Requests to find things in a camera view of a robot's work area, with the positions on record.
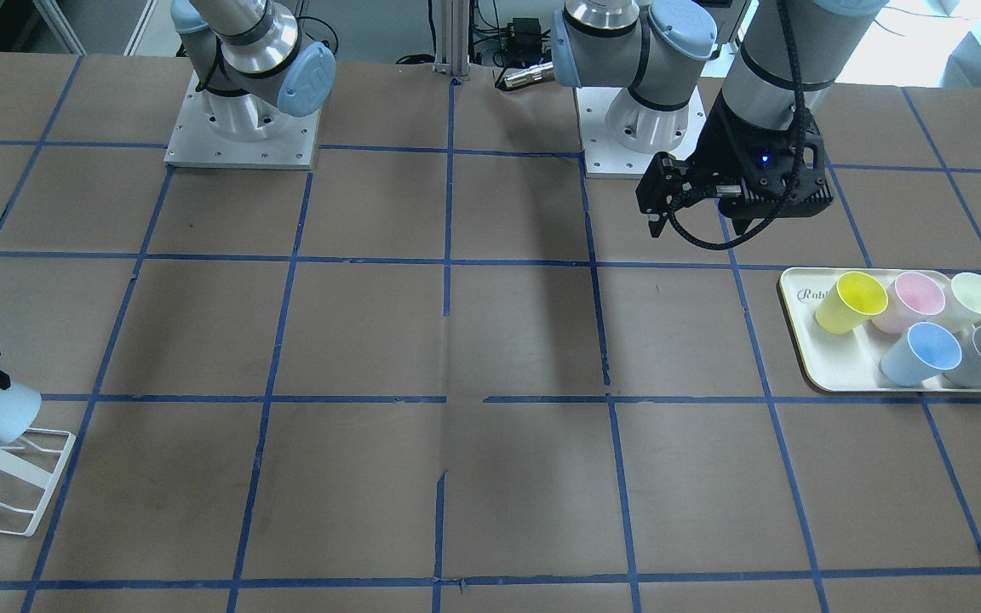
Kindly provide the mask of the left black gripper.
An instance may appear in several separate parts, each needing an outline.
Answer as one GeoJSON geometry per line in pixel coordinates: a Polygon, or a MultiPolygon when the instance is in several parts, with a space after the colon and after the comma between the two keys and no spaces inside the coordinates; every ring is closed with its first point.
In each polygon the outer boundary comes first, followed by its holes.
{"type": "MultiPolygon", "coordinates": [[[[806,115],[800,182],[784,214],[818,214],[834,199],[823,167],[823,137],[812,112],[806,115]]],[[[693,153],[695,187],[686,181],[685,162],[669,152],[655,152],[635,189],[651,236],[659,238],[670,225],[681,237],[690,239],[676,213],[704,199],[704,190],[698,187],[716,185],[740,186],[739,197],[723,199],[720,212],[729,214],[736,237],[750,232],[752,224],[770,214],[785,192],[793,171],[796,135],[793,128],[761,129],[740,119],[720,94],[693,153]]]]}

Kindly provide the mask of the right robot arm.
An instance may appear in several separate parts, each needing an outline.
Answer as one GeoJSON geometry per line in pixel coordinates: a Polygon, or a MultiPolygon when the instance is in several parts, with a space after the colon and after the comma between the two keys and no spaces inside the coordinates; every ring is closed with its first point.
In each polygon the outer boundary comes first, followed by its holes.
{"type": "Polygon", "coordinates": [[[256,397],[280,392],[295,353],[305,172],[175,169],[161,135],[175,97],[253,102],[256,133],[295,135],[336,63],[283,5],[244,19],[176,1],[184,60],[0,54],[0,341],[10,391],[256,397]]]}

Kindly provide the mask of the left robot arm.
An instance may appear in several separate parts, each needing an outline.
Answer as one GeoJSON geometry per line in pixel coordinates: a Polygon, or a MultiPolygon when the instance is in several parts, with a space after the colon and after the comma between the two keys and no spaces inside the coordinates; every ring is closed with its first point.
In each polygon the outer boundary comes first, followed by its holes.
{"type": "Polygon", "coordinates": [[[674,128],[719,40],[694,1],[568,1],[550,27],[561,85],[616,87],[608,127],[651,155],[635,198],[657,238],[666,226],[704,249],[731,249],[779,218],[833,202],[813,110],[847,65],[882,1],[763,1],[693,152],[674,128]]]}

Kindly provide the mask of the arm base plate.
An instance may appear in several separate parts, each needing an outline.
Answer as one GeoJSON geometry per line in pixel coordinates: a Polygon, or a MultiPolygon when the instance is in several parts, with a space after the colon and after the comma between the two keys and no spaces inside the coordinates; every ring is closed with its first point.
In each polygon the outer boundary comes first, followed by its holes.
{"type": "Polygon", "coordinates": [[[637,179],[658,152],[684,160],[696,151],[705,122],[698,89],[673,112],[642,107],[619,87],[583,87],[575,94],[588,177],[637,179]]]}
{"type": "Polygon", "coordinates": [[[196,85],[193,74],[165,163],[199,169],[313,169],[322,110],[290,117],[253,95],[222,97],[196,92],[196,85]]]}

